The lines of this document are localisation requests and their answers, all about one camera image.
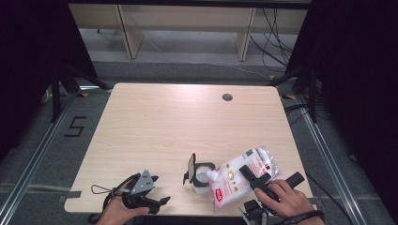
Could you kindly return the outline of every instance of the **person's hand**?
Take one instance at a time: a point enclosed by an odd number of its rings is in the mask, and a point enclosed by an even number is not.
[[[148,212],[149,208],[147,207],[129,209],[124,205],[122,199],[116,196],[108,202],[97,225],[122,225],[131,218],[145,215]]]
[[[292,189],[285,180],[274,180],[268,185],[268,188],[280,198],[279,202],[271,199],[261,189],[254,190],[258,200],[264,205],[274,210],[278,216],[290,218],[301,214],[314,211],[314,207],[310,204],[304,193]],[[324,224],[320,217],[313,217],[303,220],[299,225],[305,224]]]

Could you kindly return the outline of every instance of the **table hole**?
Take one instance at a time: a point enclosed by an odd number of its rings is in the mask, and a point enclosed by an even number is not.
[[[222,95],[222,99],[226,100],[226,101],[230,101],[232,100],[232,95],[231,94],[223,94]]]

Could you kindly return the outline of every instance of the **wooden table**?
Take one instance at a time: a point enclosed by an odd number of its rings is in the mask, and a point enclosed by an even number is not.
[[[233,99],[226,101],[224,94]],[[182,185],[192,153],[197,162],[219,166],[264,145],[276,158],[281,178],[304,174],[299,153],[274,87],[119,83],[111,94],[67,199],[68,212],[100,212],[105,194],[92,185],[113,188],[148,169],[159,180],[148,197],[171,196],[159,215],[238,217],[237,207],[253,193],[213,212],[209,196]],[[313,196],[307,181],[297,189]]]

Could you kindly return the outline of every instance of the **snack bag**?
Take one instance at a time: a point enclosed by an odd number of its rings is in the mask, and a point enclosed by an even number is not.
[[[282,174],[274,158],[264,147],[253,148],[219,168],[208,171],[207,178],[214,210],[219,210],[252,191],[249,181],[239,170],[244,165],[247,165],[257,178],[269,173],[271,178],[268,183]]]

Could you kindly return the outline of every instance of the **red label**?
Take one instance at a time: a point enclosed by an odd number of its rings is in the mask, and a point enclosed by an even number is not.
[[[216,189],[216,198],[218,201],[222,200],[222,191],[219,188]]]

